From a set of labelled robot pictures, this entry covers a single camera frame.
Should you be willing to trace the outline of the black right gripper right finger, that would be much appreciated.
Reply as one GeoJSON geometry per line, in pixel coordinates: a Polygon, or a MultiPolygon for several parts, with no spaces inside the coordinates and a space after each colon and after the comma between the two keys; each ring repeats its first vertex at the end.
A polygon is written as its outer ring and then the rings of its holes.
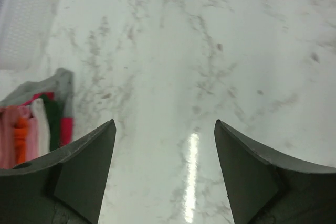
{"type": "Polygon", "coordinates": [[[235,223],[335,223],[335,168],[259,143],[221,120],[218,158],[235,223]]]}

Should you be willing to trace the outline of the dusty pink t-shirt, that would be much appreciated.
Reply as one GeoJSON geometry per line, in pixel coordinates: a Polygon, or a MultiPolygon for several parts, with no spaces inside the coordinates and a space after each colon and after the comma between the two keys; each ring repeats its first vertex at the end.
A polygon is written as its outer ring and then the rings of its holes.
{"type": "Polygon", "coordinates": [[[19,117],[16,106],[1,108],[1,169],[15,166],[14,125],[19,117]]]}

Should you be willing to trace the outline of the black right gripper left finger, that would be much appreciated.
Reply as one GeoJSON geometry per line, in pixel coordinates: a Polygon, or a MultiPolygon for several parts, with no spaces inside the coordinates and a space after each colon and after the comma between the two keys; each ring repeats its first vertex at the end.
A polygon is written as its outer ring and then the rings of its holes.
{"type": "Polygon", "coordinates": [[[1,223],[97,223],[116,125],[110,120],[42,157],[1,170],[1,223]]]}

